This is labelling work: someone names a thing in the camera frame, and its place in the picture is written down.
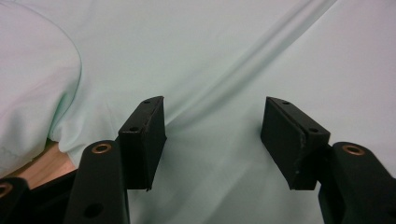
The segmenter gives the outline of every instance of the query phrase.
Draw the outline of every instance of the screw hole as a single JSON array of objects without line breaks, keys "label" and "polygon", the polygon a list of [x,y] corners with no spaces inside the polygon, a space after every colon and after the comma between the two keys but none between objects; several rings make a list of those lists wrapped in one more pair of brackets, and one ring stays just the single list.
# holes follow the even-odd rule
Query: screw hole
[{"label": "screw hole", "polygon": [[132,127],[132,128],[129,129],[129,131],[135,133],[135,132],[139,131],[139,128],[138,127]]},{"label": "screw hole", "polygon": [[312,132],[312,133],[318,133],[319,132],[319,130],[316,129],[316,128],[310,128],[309,131]]},{"label": "screw hole", "polygon": [[103,209],[104,207],[101,203],[93,203],[85,209],[84,216],[87,218],[97,217],[102,213]]},{"label": "screw hole", "polygon": [[12,185],[8,182],[0,184],[0,198],[8,195],[12,191]]},{"label": "screw hole", "polygon": [[96,153],[96,154],[101,154],[101,153],[108,152],[110,149],[111,149],[110,144],[99,144],[92,149],[92,152]]},{"label": "screw hole", "polygon": [[363,149],[355,146],[343,146],[343,150],[355,156],[362,156],[365,154],[365,151]]}]

